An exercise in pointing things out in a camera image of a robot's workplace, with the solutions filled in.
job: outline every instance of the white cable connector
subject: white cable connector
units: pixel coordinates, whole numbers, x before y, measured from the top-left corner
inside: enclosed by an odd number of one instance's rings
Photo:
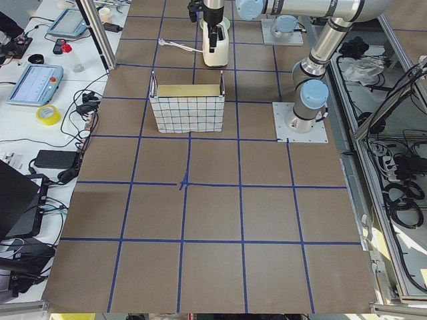
[[[180,44],[172,42],[172,41],[166,41],[166,40],[163,40],[162,38],[159,38],[159,45],[171,45],[172,47],[178,47],[178,48],[184,49],[186,51],[190,51],[190,52],[195,51],[195,52],[202,52],[203,53],[202,50],[190,48],[190,47],[187,47],[186,45],[180,45]]]

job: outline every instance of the white bottle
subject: white bottle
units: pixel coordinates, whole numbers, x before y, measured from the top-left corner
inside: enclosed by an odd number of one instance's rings
[[[74,72],[82,72],[85,69],[85,67],[80,61],[79,56],[68,43],[63,42],[61,49],[65,56],[68,57],[71,68]]]

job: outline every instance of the tape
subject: tape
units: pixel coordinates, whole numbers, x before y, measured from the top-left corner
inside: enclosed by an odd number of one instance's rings
[[[61,120],[61,114],[54,105],[44,105],[38,108],[35,117],[44,125],[54,125]]]

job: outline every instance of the white basket with grid pattern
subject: white basket with grid pattern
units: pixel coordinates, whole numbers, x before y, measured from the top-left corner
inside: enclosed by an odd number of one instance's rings
[[[221,131],[224,75],[219,85],[159,85],[151,74],[149,100],[161,133]]]

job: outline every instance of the white table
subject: white table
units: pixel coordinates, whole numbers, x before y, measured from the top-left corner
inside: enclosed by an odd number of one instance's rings
[[[34,15],[46,17],[48,19],[55,19],[62,12],[62,9],[58,8],[58,4],[62,3],[64,3],[63,0],[43,0]],[[113,17],[111,18],[112,23],[124,26],[129,6],[124,6],[120,9],[123,14],[118,13],[114,8],[111,8],[111,10],[113,11]],[[32,19],[25,30],[32,30],[35,25],[40,23],[50,24],[49,21]],[[47,27],[41,25],[38,29],[35,29],[29,33],[29,36],[33,38],[33,42],[30,44],[24,57],[20,61],[14,59],[12,62],[10,62],[10,64],[0,68],[0,81],[16,82],[28,64],[28,57],[35,53],[42,54],[45,58],[46,64],[63,66],[63,80],[59,84],[58,90],[55,92],[52,100],[50,101],[50,104],[56,106],[56,108],[59,110],[62,120],[66,110],[68,109],[68,106],[70,106],[73,101],[73,94],[80,89],[84,89],[88,84],[91,83],[91,81],[105,74],[105,69],[92,38],[88,37],[70,43],[85,66],[85,71],[74,73],[69,68],[68,62],[63,55],[53,54],[52,49],[54,42],[44,39],[46,30]],[[117,50],[120,36],[121,33],[112,33],[107,31],[107,37],[110,41],[113,52],[116,52]],[[105,89],[107,79],[107,76],[104,76],[102,79],[91,85],[89,89],[102,94],[103,90]],[[7,104],[6,98],[10,94],[12,88],[12,85],[0,85],[0,141],[29,138],[36,141],[44,141],[56,146],[62,146],[70,142],[71,137],[63,134],[60,131],[61,122],[52,126],[45,126],[41,124],[35,117],[35,112],[37,110],[36,107]],[[74,114],[73,121],[79,128],[83,128],[84,122],[80,119],[79,115]],[[72,126],[72,124],[70,124],[68,119],[65,120],[63,129],[70,134],[77,133],[77,130]],[[50,147],[46,144],[33,143],[30,141],[8,143],[0,142],[0,152],[15,152],[16,154],[23,156],[23,166],[19,170],[22,174],[29,174],[27,169],[28,163],[37,155],[40,149],[60,149],[69,151],[76,150],[74,141],[63,148]],[[56,176],[60,171],[61,170],[55,169],[37,170],[38,173],[43,173],[48,176],[48,178],[52,178],[54,181],[57,180]],[[72,182],[64,186],[50,187],[48,196],[54,199],[58,199],[64,204],[68,205],[76,181],[77,180],[74,179]],[[46,215],[42,220],[40,234],[38,234],[36,238],[44,243],[53,243],[56,240],[60,229],[60,215],[58,213]],[[5,250],[5,247],[0,247],[0,251],[3,250]],[[18,298],[9,301],[9,303],[39,301],[45,286],[46,281],[38,285],[34,285],[28,290],[28,292],[25,294],[19,294]]]

